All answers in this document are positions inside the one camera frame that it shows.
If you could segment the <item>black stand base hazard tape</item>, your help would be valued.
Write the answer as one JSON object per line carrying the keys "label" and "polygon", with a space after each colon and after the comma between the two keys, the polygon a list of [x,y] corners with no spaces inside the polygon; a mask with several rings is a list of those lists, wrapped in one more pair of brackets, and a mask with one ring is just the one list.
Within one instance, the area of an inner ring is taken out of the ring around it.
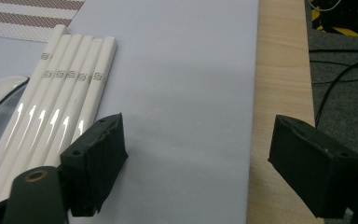
{"label": "black stand base hazard tape", "polygon": [[358,37],[358,0],[307,0],[315,30]]}

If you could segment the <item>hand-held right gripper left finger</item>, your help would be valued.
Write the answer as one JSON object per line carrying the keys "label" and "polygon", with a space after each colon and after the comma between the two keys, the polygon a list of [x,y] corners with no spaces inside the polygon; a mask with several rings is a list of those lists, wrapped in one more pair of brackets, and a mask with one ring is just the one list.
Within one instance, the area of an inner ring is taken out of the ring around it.
{"label": "hand-held right gripper left finger", "polygon": [[61,154],[74,217],[101,211],[127,158],[121,113],[96,121]]}

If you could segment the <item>striped woven placemat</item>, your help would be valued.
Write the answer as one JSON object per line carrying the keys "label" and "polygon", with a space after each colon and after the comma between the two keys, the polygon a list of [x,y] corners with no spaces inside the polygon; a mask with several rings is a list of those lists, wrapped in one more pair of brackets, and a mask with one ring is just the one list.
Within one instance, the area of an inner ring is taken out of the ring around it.
{"label": "striped woven placemat", "polygon": [[0,0],[0,37],[47,42],[68,26],[86,0]]}

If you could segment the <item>light blue table mat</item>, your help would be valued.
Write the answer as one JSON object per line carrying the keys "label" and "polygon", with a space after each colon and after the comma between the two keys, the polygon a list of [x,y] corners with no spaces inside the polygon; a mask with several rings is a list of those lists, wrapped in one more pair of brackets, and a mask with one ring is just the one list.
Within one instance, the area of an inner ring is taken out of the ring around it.
{"label": "light blue table mat", "polygon": [[128,159],[95,217],[73,224],[245,224],[257,0],[85,0],[73,34],[117,51],[100,117]]}

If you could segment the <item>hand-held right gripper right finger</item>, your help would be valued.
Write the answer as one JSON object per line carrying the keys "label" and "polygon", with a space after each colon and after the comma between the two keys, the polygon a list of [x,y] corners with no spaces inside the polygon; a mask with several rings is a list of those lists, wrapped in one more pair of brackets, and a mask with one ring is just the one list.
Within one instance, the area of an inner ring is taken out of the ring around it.
{"label": "hand-held right gripper right finger", "polygon": [[358,154],[307,122],[275,118],[268,161],[313,215],[341,218],[358,175]]}

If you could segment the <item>bundle of white chopsticks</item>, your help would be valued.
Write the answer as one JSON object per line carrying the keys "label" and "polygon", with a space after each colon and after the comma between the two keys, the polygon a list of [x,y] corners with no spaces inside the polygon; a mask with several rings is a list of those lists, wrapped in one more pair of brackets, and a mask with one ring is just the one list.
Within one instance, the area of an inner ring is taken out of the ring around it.
{"label": "bundle of white chopsticks", "polygon": [[56,166],[94,121],[117,41],[57,25],[0,138],[0,202],[25,170]]}

